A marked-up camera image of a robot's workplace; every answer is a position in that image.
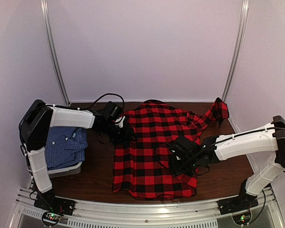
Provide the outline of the red black plaid shirt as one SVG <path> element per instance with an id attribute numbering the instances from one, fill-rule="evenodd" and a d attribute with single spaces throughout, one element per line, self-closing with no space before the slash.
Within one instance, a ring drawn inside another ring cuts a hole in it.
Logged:
<path id="1" fill-rule="evenodd" d="M 114 153 L 112 191 L 127 191 L 141 200 L 190 198 L 197 193 L 195 172 L 173 177 L 168 170 L 168 146 L 178 136 L 200 143 L 211 123 L 229 118 L 228 106 L 217 98 L 203 115 L 147 100 L 125 112 L 137 140 L 117 145 Z"/>

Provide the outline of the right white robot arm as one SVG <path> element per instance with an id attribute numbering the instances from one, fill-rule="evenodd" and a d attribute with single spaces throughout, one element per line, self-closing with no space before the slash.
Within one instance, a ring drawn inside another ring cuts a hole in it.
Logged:
<path id="1" fill-rule="evenodd" d="M 169 147 L 169 171 L 173 176 L 192 173 L 229 158 L 257 152 L 270 152 L 258 171 L 243 182 L 234 199 L 237 209 L 245 209 L 279 174 L 285 172 L 285 119 L 274 116 L 272 122 L 254 130 L 205 138 L 201 145 L 179 136 Z"/>

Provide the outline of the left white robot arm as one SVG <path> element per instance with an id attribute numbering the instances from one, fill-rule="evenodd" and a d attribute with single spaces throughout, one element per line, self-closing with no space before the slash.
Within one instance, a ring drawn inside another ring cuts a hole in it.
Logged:
<path id="1" fill-rule="evenodd" d="M 75 109 L 35 100 L 19 123 L 20 148 L 27 158 L 37 191 L 43 193 L 40 203 L 49 211 L 59 206 L 58 199 L 48 193 L 52 190 L 52 182 L 46 165 L 45 146 L 51 127 L 94 129 L 107 134 L 114 144 L 136 141 L 124 107 L 114 102 L 91 111 L 90 108 Z"/>

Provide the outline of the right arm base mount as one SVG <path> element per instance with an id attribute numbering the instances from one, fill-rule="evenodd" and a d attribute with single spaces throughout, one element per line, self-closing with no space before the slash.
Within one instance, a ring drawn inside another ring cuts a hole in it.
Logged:
<path id="1" fill-rule="evenodd" d="M 221 215 L 235 213 L 258 206 L 257 196 L 249 195 L 246 191 L 246 182 L 244 180 L 239 189 L 239 195 L 218 201 L 218 207 Z"/>

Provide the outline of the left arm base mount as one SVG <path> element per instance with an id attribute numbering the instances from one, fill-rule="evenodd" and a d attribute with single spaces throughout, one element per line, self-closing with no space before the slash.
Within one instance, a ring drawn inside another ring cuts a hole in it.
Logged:
<path id="1" fill-rule="evenodd" d="M 36 192 L 37 196 L 34 202 L 36 208 L 56 214 L 73 215 L 75 207 L 74 200 L 57 197 L 53 189 L 45 193 L 41 193 L 39 190 L 36 190 Z"/>

